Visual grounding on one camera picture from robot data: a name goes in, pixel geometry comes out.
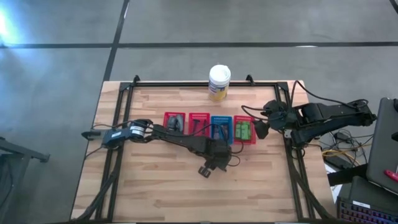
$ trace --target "wooden table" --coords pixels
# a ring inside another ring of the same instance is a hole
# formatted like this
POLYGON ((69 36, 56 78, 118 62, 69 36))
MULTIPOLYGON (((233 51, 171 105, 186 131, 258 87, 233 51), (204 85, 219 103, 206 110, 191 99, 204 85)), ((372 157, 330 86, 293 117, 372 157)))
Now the wooden table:
MULTIPOLYGON (((104 82, 95 124, 112 123, 119 83, 104 82)), ((291 92, 293 81, 288 83, 291 92)), ((145 87, 135 88, 132 98, 129 119, 148 118, 162 124, 166 111, 244 114, 241 105, 262 107, 275 99, 275 93, 269 87, 235 87, 228 90, 225 101, 214 103, 203 87, 145 87)), ((297 88, 294 105, 304 103, 308 103, 307 94, 297 88)), ((100 140, 90 142, 88 152, 100 143, 100 140)), ((241 146, 232 147, 237 151, 241 146)), ((114 222, 296 221, 282 135, 270 130, 268 137, 245 146, 239 156, 239 166, 229 167, 227 172, 217 169, 206 179, 198 174, 205 160, 182 147, 162 141, 126 142, 114 222)), ((98 193, 105 157, 103 150, 85 161, 72 218, 78 217, 98 193)), ((319 148, 306 148, 304 160, 311 191, 334 215, 335 206, 319 148)), ((302 192, 300 196, 307 214, 302 192)))

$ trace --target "plastic basket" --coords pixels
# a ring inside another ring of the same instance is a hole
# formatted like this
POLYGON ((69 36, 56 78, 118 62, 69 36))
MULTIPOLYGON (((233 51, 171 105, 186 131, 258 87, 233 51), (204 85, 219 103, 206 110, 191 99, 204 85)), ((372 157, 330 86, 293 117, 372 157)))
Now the plastic basket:
MULTIPOLYGON (((234 141, 233 137, 233 123, 231 116, 211 116, 212 124, 228 124, 228 143, 232 144, 234 141)), ((214 137, 214 126, 211 126, 211 137, 214 137)))
MULTIPOLYGON (((188 134, 192 134, 194 132, 193 128, 195 127, 195 131, 201 130, 204 126, 210 124, 210 114, 209 113, 189 113, 188 116, 188 134)), ((204 129, 203 131, 197 133, 195 136, 207 136, 210 137, 210 127, 204 129)))
POLYGON ((164 119, 163 119, 163 126, 167 128, 167 121, 169 120, 169 117, 171 116, 176 116, 177 114, 182 115, 182 121, 183 121, 183 128, 182 128, 182 133, 184 133, 185 130, 185 113, 179 113, 179 112, 165 112, 164 113, 164 119))
POLYGON ((256 131, 254 129, 254 124, 251 121, 254 121, 254 118, 250 117, 250 116, 240 116, 240 115, 235 115, 234 116, 234 132, 235 132, 235 126, 236 123, 238 123, 239 121, 250 121, 250 130, 251 130, 251 139, 250 140, 245 140, 242 141, 240 139, 235 139, 234 138, 234 144, 255 144, 256 143, 256 131))

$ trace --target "blue basket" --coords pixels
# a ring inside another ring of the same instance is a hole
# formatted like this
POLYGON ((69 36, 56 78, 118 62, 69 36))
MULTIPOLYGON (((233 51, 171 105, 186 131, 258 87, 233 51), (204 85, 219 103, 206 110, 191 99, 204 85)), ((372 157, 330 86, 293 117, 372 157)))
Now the blue basket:
MULTIPOLYGON (((211 116, 211 123, 212 124, 228 124, 228 143, 232 144, 234 141, 233 137, 233 122, 231 116, 211 116)), ((216 126, 211 126, 211 138, 215 135, 216 126)), ((222 132, 219 132, 220 138, 224 139, 222 136, 222 132)))

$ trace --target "red basket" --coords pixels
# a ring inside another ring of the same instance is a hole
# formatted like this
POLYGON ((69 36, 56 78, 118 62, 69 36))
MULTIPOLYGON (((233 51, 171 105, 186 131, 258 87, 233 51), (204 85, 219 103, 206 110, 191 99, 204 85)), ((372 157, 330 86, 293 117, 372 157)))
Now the red basket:
POLYGON ((235 126, 238 121, 250 121, 250 129, 251 129, 251 140, 245 140, 242 141, 240 139, 235 139, 234 137, 234 144, 255 144, 256 143, 256 131, 254 130, 254 124, 251 121, 254 121, 254 118, 249 117, 249 116, 241 116, 241 115, 235 115, 234 116, 234 129, 233 133, 235 136, 235 126))
MULTIPOLYGON (((201 130, 204 126, 210 124, 210 114, 209 113, 189 113, 188 116, 188 134, 193 133, 194 122, 193 120, 197 119, 200 122, 197 124, 195 131, 201 130)), ((196 134, 195 136, 202 136, 203 132, 196 134)), ((210 127, 205 129, 205 136, 210 137, 210 127)))
POLYGON ((183 128, 182 128, 182 133, 184 133, 184 130, 185 130, 185 113, 165 112, 164 113, 164 119, 163 119, 163 126, 165 126, 167 128, 167 121, 169 120, 169 117, 176 116, 177 114, 182 115, 182 121, 184 122, 183 128))

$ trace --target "concrete floor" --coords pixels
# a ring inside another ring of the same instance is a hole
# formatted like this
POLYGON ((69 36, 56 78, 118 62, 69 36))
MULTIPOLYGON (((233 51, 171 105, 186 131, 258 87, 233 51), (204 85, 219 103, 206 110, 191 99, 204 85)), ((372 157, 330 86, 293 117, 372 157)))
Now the concrete floor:
MULTIPOLYGON (((0 44, 110 44, 122 5, 3 0, 0 44)), ((120 43, 397 40, 388 0, 131 0, 120 43)), ((0 136, 51 154, 46 164, 31 162, 10 223, 68 220, 87 145, 80 133, 92 124, 110 52, 1 47, 0 136)), ((206 80, 223 63, 234 80, 300 79, 321 96, 368 99, 377 113, 380 98, 398 95, 396 55, 398 47, 118 49, 110 80, 206 80)))

